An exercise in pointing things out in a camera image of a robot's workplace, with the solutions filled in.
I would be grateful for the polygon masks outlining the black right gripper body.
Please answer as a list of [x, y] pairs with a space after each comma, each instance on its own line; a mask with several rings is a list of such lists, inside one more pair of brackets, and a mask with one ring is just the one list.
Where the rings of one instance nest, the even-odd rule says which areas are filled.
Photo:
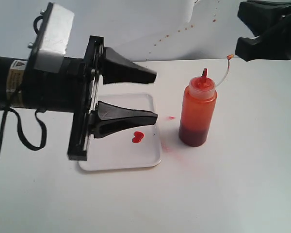
[[260, 37], [264, 60], [291, 60], [291, 15], [280, 20]]

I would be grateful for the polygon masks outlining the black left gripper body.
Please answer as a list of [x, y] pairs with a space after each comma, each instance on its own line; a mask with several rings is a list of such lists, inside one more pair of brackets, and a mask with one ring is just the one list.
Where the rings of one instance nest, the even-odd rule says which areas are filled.
[[87, 160], [88, 118], [93, 79], [98, 73], [104, 38], [90, 36], [83, 58], [64, 57], [57, 73], [34, 68], [37, 54], [30, 53], [24, 74], [24, 106], [55, 112], [73, 113], [67, 156]]

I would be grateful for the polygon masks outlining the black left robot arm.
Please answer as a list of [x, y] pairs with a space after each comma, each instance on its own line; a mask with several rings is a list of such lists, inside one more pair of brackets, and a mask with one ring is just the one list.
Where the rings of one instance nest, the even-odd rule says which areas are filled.
[[73, 114], [67, 156], [87, 160], [91, 136], [104, 138], [139, 126], [154, 125], [152, 111], [118, 107], [97, 99], [99, 81], [154, 83], [156, 72], [139, 66], [90, 36], [83, 58], [64, 58], [57, 73], [34, 70], [28, 60], [0, 57], [0, 110], [16, 108]]

